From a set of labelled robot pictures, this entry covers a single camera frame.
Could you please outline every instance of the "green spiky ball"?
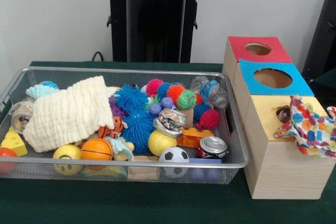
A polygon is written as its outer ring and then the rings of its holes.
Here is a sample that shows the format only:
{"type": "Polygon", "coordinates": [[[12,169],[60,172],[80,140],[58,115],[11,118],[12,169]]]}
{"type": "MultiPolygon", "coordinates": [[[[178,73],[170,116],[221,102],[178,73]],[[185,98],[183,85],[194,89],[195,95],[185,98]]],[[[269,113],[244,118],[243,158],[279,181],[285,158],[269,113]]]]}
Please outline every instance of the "green spiky ball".
{"type": "Polygon", "coordinates": [[[190,89],[184,90],[177,100],[177,107],[180,110],[187,110],[193,108],[195,107],[195,104],[196,104],[196,94],[194,91],[190,89]]]}
{"type": "Polygon", "coordinates": [[[147,111],[149,110],[149,107],[152,105],[152,104],[159,104],[160,105],[160,98],[158,97],[158,95],[156,94],[154,97],[150,97],[150,100],[148,103],[145,104],[145,107],[144,109],[147,111]]]}

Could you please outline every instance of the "red lid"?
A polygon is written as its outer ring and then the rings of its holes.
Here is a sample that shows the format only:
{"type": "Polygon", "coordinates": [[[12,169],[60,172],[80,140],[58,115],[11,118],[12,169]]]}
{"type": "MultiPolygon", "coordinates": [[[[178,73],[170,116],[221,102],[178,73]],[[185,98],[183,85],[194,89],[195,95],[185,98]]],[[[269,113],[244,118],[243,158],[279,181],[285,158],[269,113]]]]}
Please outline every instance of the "red lid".
{"type": "Polygon", "coordinates": [[[284,62],[292,60],[277,37],[234,37],[229,36],[232,51],[239,59],[254,62],[284,62]]]}

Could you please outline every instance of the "colorful polka dot scarf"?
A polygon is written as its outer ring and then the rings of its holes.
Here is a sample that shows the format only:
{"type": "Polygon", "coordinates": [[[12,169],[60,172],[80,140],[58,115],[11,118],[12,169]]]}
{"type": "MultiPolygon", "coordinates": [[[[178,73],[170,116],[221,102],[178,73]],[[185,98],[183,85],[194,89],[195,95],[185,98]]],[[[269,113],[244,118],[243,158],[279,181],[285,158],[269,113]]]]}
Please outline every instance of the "colorful polka dot scarf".
{"type": "Polygon", "coordinates": [[[290,118],[284,112],[278,117],[284,123],[275,137],[294,136],[296,146],[304,155],[336,157],[336,108],[327,108],[330,117],[319,116],[313,106],[304,104],[301,97],[290,96],[290,118]]]}

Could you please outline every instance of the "soccer ball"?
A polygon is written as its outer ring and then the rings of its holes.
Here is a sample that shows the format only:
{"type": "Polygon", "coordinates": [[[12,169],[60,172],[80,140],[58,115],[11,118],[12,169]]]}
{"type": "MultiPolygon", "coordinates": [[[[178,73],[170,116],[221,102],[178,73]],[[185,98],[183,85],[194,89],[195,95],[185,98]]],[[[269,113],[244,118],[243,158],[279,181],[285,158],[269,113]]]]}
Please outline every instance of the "soccer ball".
{"type": "MultiPolygon", "coordinates": [[[[170,147],[165,149],[160,155],[159,162],[170,163],[189,163],[189,157],[187,152],[179,147],[170,147]]],[[[181,167],[169,167],[163,168],[163,174],[167,178],[181,178],[187,173],[187,168],[181,167]]]]}

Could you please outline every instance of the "yellow tennis ball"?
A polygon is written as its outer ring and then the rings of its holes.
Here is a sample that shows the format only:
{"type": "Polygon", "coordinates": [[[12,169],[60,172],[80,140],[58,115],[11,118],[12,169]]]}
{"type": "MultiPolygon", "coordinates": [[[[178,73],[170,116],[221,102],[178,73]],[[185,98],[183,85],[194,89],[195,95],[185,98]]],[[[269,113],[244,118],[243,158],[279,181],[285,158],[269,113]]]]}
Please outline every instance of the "yellow tennis ball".
{"type": "MultiPolygon", "coordinates": [[[[53,158],[80,159],[80,148],[73,144],[63,145],[55,151],[53,158]]],[[[63,176],[74,175],[78,173],[82,167],[82,165],[54,164],[55,170],[63,176]]]]}
{"type": "Polygon", "coordinates": [[[176,138],[162,134],[159,131],[153,131],[148,140],[149,150],[157,157],[159,157],[165,149],[175,146],[176,138]]]}

